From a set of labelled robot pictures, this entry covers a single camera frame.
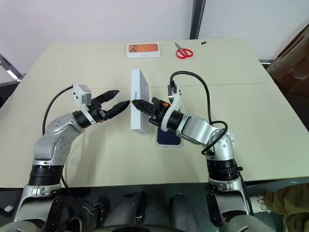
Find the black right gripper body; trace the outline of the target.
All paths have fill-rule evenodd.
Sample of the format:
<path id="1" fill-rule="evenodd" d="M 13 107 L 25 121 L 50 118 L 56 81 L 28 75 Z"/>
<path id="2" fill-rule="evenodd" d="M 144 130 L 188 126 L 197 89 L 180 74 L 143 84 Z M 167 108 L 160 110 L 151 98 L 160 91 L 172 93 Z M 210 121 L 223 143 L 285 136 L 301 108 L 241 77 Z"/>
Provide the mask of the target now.
<path id="1" fill-rule="evenodd" d="M 165 113 L 168 110 L 168 103 L 153 97 L 152 104 L 155 107 L 155 111 L 148 121 L 155 126 L 161 126 Z"/>

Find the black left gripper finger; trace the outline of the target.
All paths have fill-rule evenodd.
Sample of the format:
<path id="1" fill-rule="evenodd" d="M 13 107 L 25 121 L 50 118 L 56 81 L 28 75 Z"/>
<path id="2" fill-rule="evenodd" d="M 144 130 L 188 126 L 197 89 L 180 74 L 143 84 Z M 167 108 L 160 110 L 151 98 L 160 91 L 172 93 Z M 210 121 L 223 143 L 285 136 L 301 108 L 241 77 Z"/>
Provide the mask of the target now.
<path id="1" fill-rule="evenodd" d="M 111 99 L 113 99 L 118 93 L 119 93 L 119 90 L 109 90 L 109 91 L 104 92 L 103 94 L 93 98 L 92 101 L 95 101 L 95 102 L 98 102 L 98 103 L 108 102 Z"/>
<path id="2" fill-rule="evenodd" d="M 106 111 L 105 114 L 108 118 L 113 118 L 116 115 L 123 112 L 128 107 L 129 104 L 130 104 L 130 101 L 122 101 L 114 105 L 110 110 Z"/>

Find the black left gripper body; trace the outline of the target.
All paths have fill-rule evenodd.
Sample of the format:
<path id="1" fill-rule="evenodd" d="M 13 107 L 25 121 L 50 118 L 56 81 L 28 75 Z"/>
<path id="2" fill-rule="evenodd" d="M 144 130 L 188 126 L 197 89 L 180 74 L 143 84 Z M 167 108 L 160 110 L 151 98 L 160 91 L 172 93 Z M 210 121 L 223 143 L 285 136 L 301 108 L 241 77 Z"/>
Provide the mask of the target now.
<path id="1" fill-rule="evenodd" d="M 96 123 L 109 119 L 107 111 L 104 111 L 101 108 L 101 103 L 98 100 L 91 100 L 91 104 L 88 106 L 88 113 L 92 116 Z"/>

